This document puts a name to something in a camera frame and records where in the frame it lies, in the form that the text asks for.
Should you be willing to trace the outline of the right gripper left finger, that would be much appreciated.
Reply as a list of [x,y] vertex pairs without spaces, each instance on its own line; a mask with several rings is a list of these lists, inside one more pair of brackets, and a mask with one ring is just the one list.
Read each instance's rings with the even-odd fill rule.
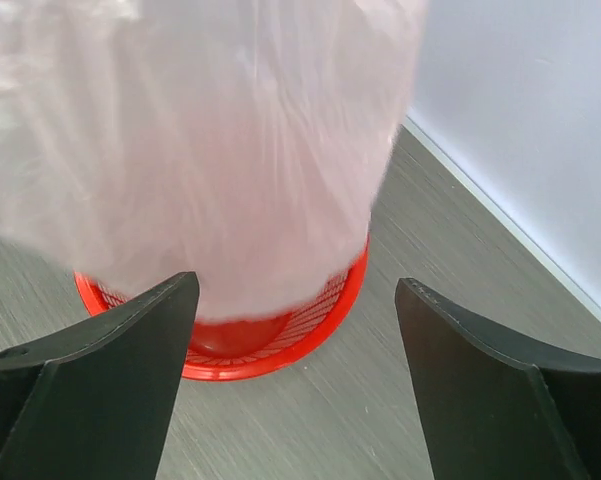
[[180,273],[0,352],[0,479],[152,479],[199,297]]

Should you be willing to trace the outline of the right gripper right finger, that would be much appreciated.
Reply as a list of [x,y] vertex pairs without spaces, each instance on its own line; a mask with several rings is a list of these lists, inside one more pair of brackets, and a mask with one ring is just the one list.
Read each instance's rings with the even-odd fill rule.
[[395,307],[437,479],[601,479],[601,359],[536,340],[412,279]]

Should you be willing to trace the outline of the red mesh trash bin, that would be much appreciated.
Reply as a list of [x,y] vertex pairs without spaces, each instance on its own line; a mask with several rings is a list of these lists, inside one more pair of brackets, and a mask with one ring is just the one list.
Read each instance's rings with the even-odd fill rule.
[[271,318],[194,327],[182,377],[195,381],[239,381],[286,368],[319,348],[351,311],[368,263],[364,249],[352,266],[334,277],[310,302]]

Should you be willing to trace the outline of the pink plastic trash bag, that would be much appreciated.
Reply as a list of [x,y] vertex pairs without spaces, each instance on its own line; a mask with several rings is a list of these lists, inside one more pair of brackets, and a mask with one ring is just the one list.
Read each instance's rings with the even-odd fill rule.
[[0,1],[0,238],[126,296],[193,271],[206,321],[350,267],[424,1]]

